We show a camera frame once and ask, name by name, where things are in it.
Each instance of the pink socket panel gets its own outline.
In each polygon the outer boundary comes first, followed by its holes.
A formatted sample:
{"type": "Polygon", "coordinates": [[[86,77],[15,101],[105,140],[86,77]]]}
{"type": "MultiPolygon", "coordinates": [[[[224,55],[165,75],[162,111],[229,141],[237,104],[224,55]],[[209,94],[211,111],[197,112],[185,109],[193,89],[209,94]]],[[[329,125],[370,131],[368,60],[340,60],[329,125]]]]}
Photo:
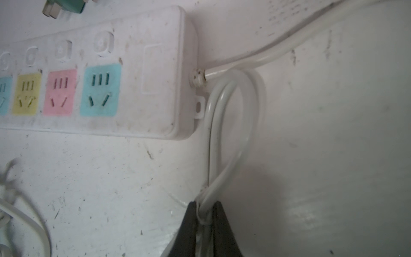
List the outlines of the pink socket panel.
{"type": "Polygon", "coordinates": [[[76,92],[76,69],[66,69],[48,74],[43,114],[49,116],[70,116],[73,112],[76,92]]]}

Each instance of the white power strip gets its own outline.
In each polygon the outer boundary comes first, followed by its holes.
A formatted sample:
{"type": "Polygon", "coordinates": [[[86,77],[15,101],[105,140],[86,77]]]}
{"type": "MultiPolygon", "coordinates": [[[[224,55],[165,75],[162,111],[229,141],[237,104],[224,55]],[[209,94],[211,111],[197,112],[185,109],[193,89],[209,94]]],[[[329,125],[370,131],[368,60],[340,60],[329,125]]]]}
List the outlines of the white power strip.
{"type": "Polygon", "coordinates": [[[197,50],[181,7],[1,46],[0,128],[187,138],[197,50]]]}

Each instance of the white cable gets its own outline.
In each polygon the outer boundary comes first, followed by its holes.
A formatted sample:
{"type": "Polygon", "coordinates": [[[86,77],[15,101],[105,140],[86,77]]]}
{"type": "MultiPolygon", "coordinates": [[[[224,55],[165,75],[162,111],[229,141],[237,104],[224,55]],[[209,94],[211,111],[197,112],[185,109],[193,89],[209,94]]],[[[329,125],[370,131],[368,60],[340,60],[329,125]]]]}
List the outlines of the white cable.
{"type": "Polygon", "coordinates": [[[257,118],[257,95],[251,80],[240,70],[231,69],[224,73],[211,92],[204,118],[206,134],[203,142],[206,149],[204,162],[209,163],[206,165],[208,169],[203,168],[203,170],[209,178],[210,185],[196,199],[199,205],[198,216],[200,220],[205,219],[225,185],[245,160],[257,118]],[[220,153],[219,141],[221,138],[222,118],[228,100],[236,86],[241,90],[243,102],[242,131],[239,139],[240,147],[219,174],[218,155],[220,153]]]}
{"type": "Polygon", "coordinates": [[[306,25],[304,28],[291,35],[287,39],[283,40],[279,44],[271,47],[270,49],[232,63],[207,69],[205,71],[205,79],[209,81],[210,79],[220,76],[231,68],[256,68],[270,63],[288,53],[292,49],[298,47],[315,34],[344,19],[353,11],[380,1],[381,0],[344,0],[342,3],[338,4],[330,11],[318,17],[317,19],[306,25]]]}
{"type": "Polygon", "coordinates": [[[29,228],[38,236],[43,245],[43,255],[44,257],[50,257],[50,242],[48,240],[47,234],[34,220],[24,214],[22,211],[9,204],[5,200],[0,198],[0,209],[16,219],[17,221],[28,225],[29,228]]]}
{"type": "MultiPolygon", "coordinates": [[[[342,20],[356,9],[380,1],[382,0],[345,0],[297,33],[268,50],[229,64],[208,69],[205,72],[201,69],[196,69],[193,73],[195,75],[190,79],[190,84],[195,87],[205,86],[206,81],[221,76],[211,92],[204,117],[204,136],[202,141],[204,154],[201,161],[203,187],[196,198],[198,205],[197,216],[201,224],[209,226],[207,225],[209,224],[207,218],[209,219],[210,215],[207,214],[209,214],[212,206],[217,201],[223,188],[235,174],[235,171],[244,162],[258,118],[256,91],[250,79],[240,69],[256,68],[270,63],[330,25],[342,20]],[[204,75],[203,80],[195,79],[199,77],[199,74],[204,75]],[[240,88],[243,99],[240,147],[228,165],[219,173],[222,119],[228,100],[236,86],[240,88]]],[[[204,246],[211,243],[212,237],[210,233],[209,229],[205,229],[202,233],[202,244],[204,246]]],[[[168,255],[165,253],[169,252],[172,245],[173,242],[170,242],[162,256],[168,255]]],[[[204,246],[201,247],[200,257],[205,257],[207,254],[207,247],[204,246]]]]}

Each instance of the cable strain relief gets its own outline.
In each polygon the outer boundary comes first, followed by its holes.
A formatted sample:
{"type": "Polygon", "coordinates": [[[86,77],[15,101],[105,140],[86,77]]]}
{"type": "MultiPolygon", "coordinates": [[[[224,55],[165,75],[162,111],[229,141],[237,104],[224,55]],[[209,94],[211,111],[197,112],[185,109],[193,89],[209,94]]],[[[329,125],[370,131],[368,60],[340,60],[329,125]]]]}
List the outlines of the cable strain relief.
{"type": "Polygon", "coordinates": [[[207,86],[206,70],[194,69],[190,72],[189,76],[190,86],[192,88],[202,88],[207,86]]]}

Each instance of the electrical socket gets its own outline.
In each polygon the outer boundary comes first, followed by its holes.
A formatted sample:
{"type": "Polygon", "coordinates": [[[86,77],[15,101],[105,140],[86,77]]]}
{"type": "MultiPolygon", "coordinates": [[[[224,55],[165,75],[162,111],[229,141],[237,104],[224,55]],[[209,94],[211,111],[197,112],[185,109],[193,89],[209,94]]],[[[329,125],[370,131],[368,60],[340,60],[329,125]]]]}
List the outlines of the electrical socket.
{"type": "Polygon", "coordinates": [[[76,92],[76,78],[76,69],[60,70],[48,74],[43,107],[44,115],[71,115],[76,92]]]}
{"type": "Polygon", "coordinates": [[[89,67],[84,71],[80,115],[114,116],[120,94],[121,64],[89,67]]]}
{"type": "Polygon", "coordinates": [[[13,78],[0,78],[0,115],[6,115],[9,109],[10,92],[12,91],[13,78]]]}
{"type": "Polygon", "coordinates": [[[12,110],[14,115],[36,114],[41,82],[41,73],[31,73],[17,77],[12,110]]]}

